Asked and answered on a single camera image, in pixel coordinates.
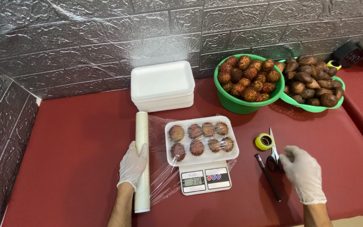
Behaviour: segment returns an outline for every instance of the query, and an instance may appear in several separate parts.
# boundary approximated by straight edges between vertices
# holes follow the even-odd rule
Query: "wrapped tray of rambutans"
[[[239,155],[231,122],[225,116],[172,121],[164,132],[171,166],[230,160]]]
[[[248,114],[275,102],[284,93],[284,77],[272,59],[235,54],[215,68],[219,102],[227,110]]]
[[[341,106],[345,85],[335,76],[335,67],[305,54],[280,62],[285,80],[282,100],[314,113]]]

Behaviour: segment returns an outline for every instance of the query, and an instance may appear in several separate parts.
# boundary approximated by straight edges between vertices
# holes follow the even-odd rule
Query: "scissors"
[[[267,157],[267,167],[272,172],[274,172],[275,170],[284,172],[284,168],[282,167],[282,164],[280,162],[280,157],[277,153],[277,148],[275,147],[275,139],[274,139],[273,131],[271,130],[271,127],[270,127],[270,136],[274,141],[274,145],[271,148],[271,152],[272,152],[271,155],[269,157]]]

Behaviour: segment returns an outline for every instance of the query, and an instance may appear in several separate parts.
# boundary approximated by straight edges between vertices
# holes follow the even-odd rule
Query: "black pen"
[[[263,170],[263,172],[265,173],[265,176],[267,177],[267,180],[270,183],[271,188],[273,189],[273,192],[275,194],[275,197],[277,198],[277,201],[278,202],[281,202],[280,196],[277,193],[277,189],[275,189],[274,183],[271,180],[270,175],[268,174],[267,169],[265,168],[264,163],[261,160],[260,155],[259,154],[255,154],[255,157],[257,158],[257,161],[259,161],[259,165],[260,165],[261,169]]]

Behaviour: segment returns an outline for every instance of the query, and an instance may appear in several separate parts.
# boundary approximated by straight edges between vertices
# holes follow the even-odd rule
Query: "gloved hand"
[[[305,205],[326,203],[321,190],[321,167],[316,159],[296,146],[286,146],[284,151],[286,156],[280,154],[280,162],[300,201]]]
[[[132,185],[134,191],[137,190],[137,181],[146,168],[147,156],[148,145],[146,143],[141,147],[139,156],[135,148],[135,141],[130,143],[127,153],[120,162],[120,181],[117,187],[123,182],[128,182]]]

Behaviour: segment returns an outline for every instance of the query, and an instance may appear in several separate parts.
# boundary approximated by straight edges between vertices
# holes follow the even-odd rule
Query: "yellow tape roll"
[[[337,70],[341,69],[341,65],[335,66],[335,65],[332,64],[333,62],[335,62],[335,64],[337,65],[336,61],[331,60],[331,61],[327,62],[327,66],[333,66]]]
[[[268,149],[274,146],[273,138],[267,133],[261,133],[255,140],[256,146],[263,151],[267,151]]]

